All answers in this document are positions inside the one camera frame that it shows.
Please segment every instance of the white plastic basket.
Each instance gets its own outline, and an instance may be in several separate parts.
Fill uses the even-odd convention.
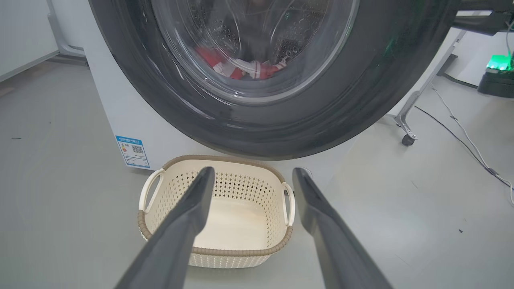
[[[138,213],[141,234],[150,238],[198,172],[209,166],[216,172],[211,206],[205,228],[195,238],[189,265],[247,268],[262,264],[291,238],[295,197],[278,171],[257,162],[199,155],[169,161],[144,184]],[[159,176],[145,208],[148,190]],[[289,218],[284,190],[289,196]]]

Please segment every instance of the woven basket rim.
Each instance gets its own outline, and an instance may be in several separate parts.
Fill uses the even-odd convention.
[[[284,177],[280,172],[278,172],[275,168],[262,164],[260,162],[246,160],[246,159],[236,159],[231,157],[223,157],[223,156],[210,156],[210,155],[184,155],[180,157],[176,157],[169,162],[167,162],[162,168],[164,170],[169,169],[172,165],[179,163],[185,160],[213,160],[213,161],[225,161],[225,162],[233,162],[235,164],[249,165],[260,167],[272,172],[281,183],[285,182]],[[137,213],[137,224],[139,226],[139,230],[145,239],[149,239],[152,237],[152,233],[148,230],[145,220],[144,220],[144,211],[139,210]],[[275,246],[268,249],[259,249],[259,250],[220,250],[220,249],[208,249],[201,247],[193,247],[191,253],[192,254],[200,254],[200,255],[209,255],[209,256],[221,256],[221,257],[257,257],[257,256],[267,256],[273,253],[280,251],[284,246],[289,242],[292,235],[292,226],[287,226],[286,233],[284,238]]]

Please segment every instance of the green light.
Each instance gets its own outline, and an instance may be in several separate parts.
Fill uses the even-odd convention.
[[[510,57],[505,55],[493,55],[491,60],[489,60],[489,63],[487,63],[487,68],[512,70],[512,67],[510,66]]]

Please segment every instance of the caster wheel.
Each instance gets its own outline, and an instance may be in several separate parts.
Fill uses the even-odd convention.
[[[411,138],[408,134],[406,134],[403,139],[401,140],[401,143],[404,145],[404,146],[407,146],[407,147],[410,147],[413,143],[414,143],[414,140],[413,138]]]

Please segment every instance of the laundry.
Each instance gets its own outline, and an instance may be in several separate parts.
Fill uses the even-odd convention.
[[[204,47],[197,47],[196,52],[215,72],[238,80],[246,74],[253,79],[267,79],[275,72],[286,67],[286,60],[289,58],[284,57],[279,63],[271,65],[269,61],[263,63],[256,60],[247,62],[241,59],[229,58],[222,55],[219,51]]]

